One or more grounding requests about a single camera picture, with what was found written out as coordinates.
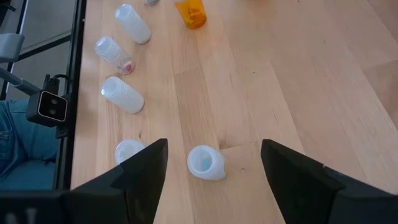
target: black metal rail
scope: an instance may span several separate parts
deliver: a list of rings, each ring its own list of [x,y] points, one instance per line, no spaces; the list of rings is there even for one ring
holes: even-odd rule
[[[76,0],[75,17],[72,27],[70,45],[70,60],[67,75],[70,81],[66,83],[66,94],[69,95],[68,124],[65,130],[67,137],[62,139],[57,157],[57,170],[55,172],[54,187],[56,189],[69,189],[72,177],[73,147],[75,142],[76,113],[78,104],[78,91],[81,67],[81,54],[83,48],[83,33],[86,16],[86,0]]]
[[[61,37],[61,38],[59,38],[59,39],[57,39],[55,41],[52,41],[52,42],[50,42],[48,44],[45,44],[43,46],[40,46],[40,47],[37,47],[37,48],[35,48],[33,50],[25,52],[25,53],[21,54],[18,57],[18,62],[21,61],[21,60],[24,60],[25,58],[29,58],[29,57],[31,57],[33,55],[36,55],[38,53],[41,53],[41,52],[46,51],[46,50],[49,50],[49,49],[51,49],[53,47],[56,47],[58,45],[61,45],[63,43],[66,43],[66,42],[68,42],[70,40],[70,37],[71,37],[71,35],[67,35],[67,36]]]

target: bottle with red contents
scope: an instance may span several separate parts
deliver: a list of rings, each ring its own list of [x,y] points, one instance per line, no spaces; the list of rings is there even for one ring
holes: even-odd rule
[[[121,75],[127,75],[135,67],[130,55],[110,37],[102,37],[95,43],[95,52],[105,61],[114,65]]]

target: floor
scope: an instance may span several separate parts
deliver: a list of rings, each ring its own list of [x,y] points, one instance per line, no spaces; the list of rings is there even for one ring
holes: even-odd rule
[[[17,11],[9,11],[0,27],[0,33],[16,32],[23,0],[13,0]],[[22,34],[25,35],[21,53],[43,46],[51,41],[69,35],[72,29],[75,1],[42,0],[28,1]],[[13,74],[38,87],[42,87],[45,74],[56,75],[67,72],[69,61],[69,42],[17,62]],[[63,82],[60,85],[63,93]],[[9,86],[8,100],[27,98],[16,88]]]

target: metal frame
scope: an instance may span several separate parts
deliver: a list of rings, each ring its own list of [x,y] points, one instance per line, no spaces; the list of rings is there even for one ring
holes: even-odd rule
[[[22,28],[24,27],[24,22],[25,22],[27,3],[28,3],[28,0],[24,0],[24,2],[22,3],[21,14],[19,15],[19,21],[18,21],[17,32],[16,32],[17,34],[22,34]],[[8,63],[7,71],[12,73],[13,68],[14,68],[14,62]],[[2,83],[0,100],[6,99],[7,88],[8,88],[8,82],[4,81]]]
[[[19,22],[17,26],[17,34],[22,33],[24,25],[25,14],[27,4],[29,0],[24,0],[21,8],[21,14],[19,16]],[[80,65],[81,65],[81,54],[83,48],[83,33],[84,33],[84,21],[86,12],[86,0],[76,0],[75,13],[73,19],[72,33],[66,37],[57,39],[51,43],[45,44],[36,49],[30,50],[19,56],[18,61],[24,60],[25,58],[31,57],[35,54],[41,53],[45,50],[56,47],[67,41],[70,41],[70,60],[68,63],[67,76],[69,82],[65,82],[65,94],[69,101],[68,109],[68,120],[69,122],[62,127],[66,130],[67,136],[61,138],[60,149],[58,151],[56,159],[56,170],[54,174],[53,189],[69,189],[72,177],[72,159],[73,159],[73,147],[75,140],[75,126],[76,126],[76,112],[78,104],[78,90],[79,90],[79,79],[80,79]],[[9,63],[7,71],[12,72],[15,63]],[[8,82],[4,81],[0,100],[5,100],[7,94]]]
[[[70,82],[66,82],[66,94],[69,96],[69,122],[65,129],[68,131],[68,134],[67,137],[61,140],[61,147],[57,156],[57,169],[55,171],[54,181],[55,189],[69,189],[72,177],[73,147],[75,142],[76,113],[85,16],[86,0],[76,0],[70,45],[70,61],[67,71]]]

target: wooden tabletop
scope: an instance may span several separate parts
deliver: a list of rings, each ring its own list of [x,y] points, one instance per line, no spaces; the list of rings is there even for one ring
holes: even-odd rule
[[[152,30],[137,45],[114,18],[129,3]],[[187,29],[170,0],[87,0],[72,187],[115,166],[123,139],[169,140],[156,223],[283,223],[260,158],[273,139],[398,193],[395,0],[204,0]],[[115,69],[95,55],[113,37],[136,60],[121,77],[145,98],[129,114],[100,96]],[[194,178],[187,154],[220,149],[227,178]]]

